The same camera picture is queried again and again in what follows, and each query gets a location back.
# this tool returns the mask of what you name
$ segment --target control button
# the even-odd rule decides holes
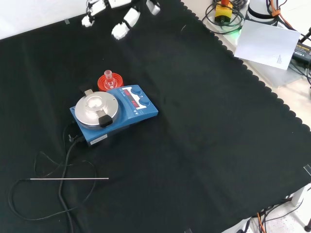
[[[140,94],[141,94],[141,89],[138,88],[138,87],[132,87],[131,92],[132,92],[134,95],[140,95]]]
[[[140,98],[139,103],[140,103],[141,105],[144,105],[144,106],[148,106],[148,105],[150,104],[150,102],[149,102],[149,100],[148,100],[147,97],[142,97],[142,98]]]

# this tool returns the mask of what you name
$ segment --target power adapter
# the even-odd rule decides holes
[[[311,64],[311,47],[300,42],[296,45],[292,58],[307,66]]]

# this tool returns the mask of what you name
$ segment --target white paper sheet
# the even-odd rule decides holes
[[[246,20],[234,56],[287,69],[300,33]]]

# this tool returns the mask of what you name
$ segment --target blue hotplate body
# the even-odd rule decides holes
[[[138,85],[123,86],[108,90],[118,101],[118,115],[114,122],[102,129],[88,129],[75,116],[75,107],[70,111],[79,125],[83,136],[89,145],[93,145],[126,126],[154,117],[158,110],[151,103],[146,94]]]

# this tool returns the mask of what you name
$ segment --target robotic hand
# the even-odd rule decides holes
[[[85,27],[91,27],[95,22],[95,16],[105,10],[107,7],[111,9],[118,8],[121,6],[129,5],[133,2],[138,2],[141,0],[91,0],[87,2],[86,16],[82,19],[82,25]],[[160,5],[156,0],[147,0],[147,8],[154,16],[157,15],[161,9]],[[132,27],[137,23],[140,16],[139,10],[132,6],[123,18],[122,23],[117,24],[113,30],[112,35],[120,40],[126,36]]]

